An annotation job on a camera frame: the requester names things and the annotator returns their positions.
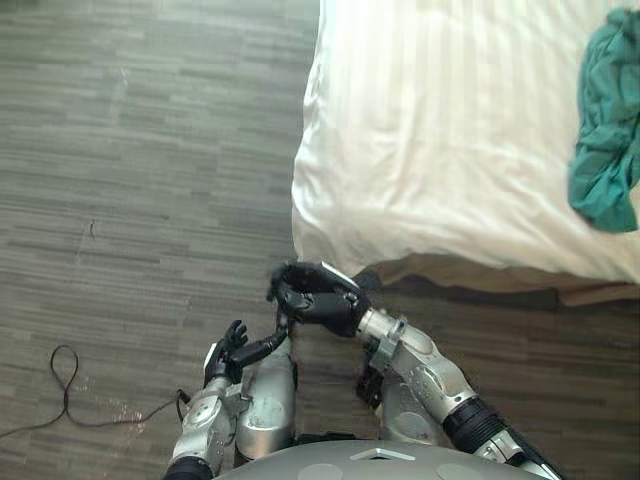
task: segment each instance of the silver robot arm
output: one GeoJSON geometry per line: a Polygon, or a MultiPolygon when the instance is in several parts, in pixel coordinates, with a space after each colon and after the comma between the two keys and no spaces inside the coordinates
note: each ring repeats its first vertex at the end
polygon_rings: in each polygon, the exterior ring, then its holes
{"type": "Polygon", "coordinates": [[[369,309],[356,337],[370,345],[369,366],[379,375],[388,369],[409,386],[426,411],[442,425],[461,451],[507,463],[540,477],[561,480],[560,474],[529,443],[488,407],[464,374],[443,356],[433,340],[408,324],[369,309]]]}
{"type": "Polygon", "coordinates": [[[561,480],[548,461],[486,405],[460,368],[433,340],[408,324],[372,308],[360,287],[326,264],[297,262],[272,277],[269,299],[289,318],[319,323],[343,337],[357,337],[369,352],[358,395],[372,407],[388,370],[397,373],[455,447],[542,478],[561,480]]]}
{"type": "Polygon", "coordinates": [[[283,348],[290,349],[286,325],[278,323],[273,335],[248,345],[246,330],[236,320],[224,337],[211,346],[204,362],[204,386],[189,402],[182,435],[163,480],[216,477],[225,447],[233,442],[238,429],[246,430],[244,425],[238,426],[242,413],[252,407],[251,397],[242,395],[243,368],[265,359],[283,343],[283,348]]]}

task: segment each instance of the crumpled fabric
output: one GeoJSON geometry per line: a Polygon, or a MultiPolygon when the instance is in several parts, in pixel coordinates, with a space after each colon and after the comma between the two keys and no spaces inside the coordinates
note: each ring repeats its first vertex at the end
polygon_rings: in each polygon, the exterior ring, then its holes
{"type": "Polygon", "coordinates": [[[637,230],[630,192],[640,179],[640,11],[611,11],[591,37],[578,109],[569,202],[597,229],[637,230]]]}

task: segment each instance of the gray floor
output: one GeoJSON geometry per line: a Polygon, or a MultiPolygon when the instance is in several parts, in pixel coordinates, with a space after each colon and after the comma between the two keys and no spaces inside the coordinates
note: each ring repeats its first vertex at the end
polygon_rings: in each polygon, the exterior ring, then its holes
{"type": "MultiPolygon", "coordinates": [[[[234,318],[271,325],[293,255],[289,186],[314,0],[0,0],[0,431],[44,421],[58,343],[87,420],[200,382],[234,318]]],[[[491,306],[405,282],[380,299],[427,328],[570,478],[637,478],[638,307],[491,306]]],[[[376,421],[355,345],[300,330],[299,430],[376,421]]],[[[4,480],[156,479],[179,431],[67,422],[0,440],[4,480]]]]}

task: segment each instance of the black wire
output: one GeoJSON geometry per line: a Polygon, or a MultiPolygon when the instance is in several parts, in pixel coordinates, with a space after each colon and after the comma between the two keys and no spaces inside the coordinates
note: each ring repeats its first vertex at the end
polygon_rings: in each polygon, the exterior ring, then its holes
{"type": "Polygon", "coordinates": [[[0,438],[5,438],[5,437],[8,437],[9,435],[13,435],[13,434],[18,433],[18,432],[40,430],[42,428],[50,427],[51,425],[53,425],[54,423],[59,421],[64,416],[66,416],[71,421],[71,423],[73,423],[74,425],[77,425],[77,426],[83,427],[83,428],[102,428],[102,427],[112,427],[112,426],[116,426],[116,425],[138,425],[140,423],[144,423],[147,420],[151,419],[158,412],[164,410],[165,408],[167,408],[169,405],[173,404],[174,402],[175,402],[175,405],[176,405],[178,418],[182,422],[184,417],[182,415],[182,411],[180,410],[180,402],[183,402],[183,403],[187,404],[187,403],[189,403],[191,398],[189,397],[189,395],[187,393],[185,393],[181,389],[176,391],[176,394],[175,394],[174,398],[172,398],[171,400],[163,403],[159,407],[153,409],[151,412],[149,412],[147,415],[145,415],[144,417],[141,417],[141,418],[125,418],[125,419],[122,419],[122,420],[110,420],[110,421],[107,421],[107,422],[99,422],[99,423],[90,423],[90,422],[85,422],[83,420],[78,420],[77,418],[75,418],[71,414],[71,411],[69,410],[69,406],[70,406],[69,390],[71,389],[71,385],[73,384],[73,381],[76,379],[76,375],[78,374],[79,367],[80,367],[80,360],[78,358],[78,354],[76,353],[76,351],[72,347],[70,347],[69,345],[64,345],[64,344],[63,345],[58,345],[53,350],[53,352],[51,352],[51,357],[49,357],[49,370],[51,371],[51,374],[54,376],[54,378],[56,379],[56,382],[58,383],[58,385],[60,386],[60,388],[62,389],[62,392],[63,392],[62,410],[60,410],[60,413],[58,413],[58,415],[56,415],[54,418],[52,418],[51,420],[49,420],[47,422],[38,423],[38,424],[35,424],[35,425],[29,425],[29,426],[26,426],[26,427],[19,427],[19,428],[14,428],[12,430],[8,430],[8,431],[0,434],[0,438]],[[55,361],[56,355],[58,355],[58,353],[61,350],[68,350],[69,352],[71,352],[71,355],[73,356],[73,360],[75,362],[75,365],[73,367],[73,373],[71,374],[71,377],[69,378],[69,381],[66,382],[66,383],[65,383],[64,378],[62,378],[62,376],[56,371],[56,367],[54,365],[54,361],[55,361]]]}

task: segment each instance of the mattress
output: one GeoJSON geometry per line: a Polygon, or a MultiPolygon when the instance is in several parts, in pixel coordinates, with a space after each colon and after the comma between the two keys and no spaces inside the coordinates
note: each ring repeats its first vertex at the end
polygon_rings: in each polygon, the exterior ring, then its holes
{"type": "Polygon", "coordinates": [[[292,184],[299,257],[355,274],[451,255],[640,283],[639,232],[597,231],[567,201],[580,62],[611,3],[322,0],[292,184]]]}

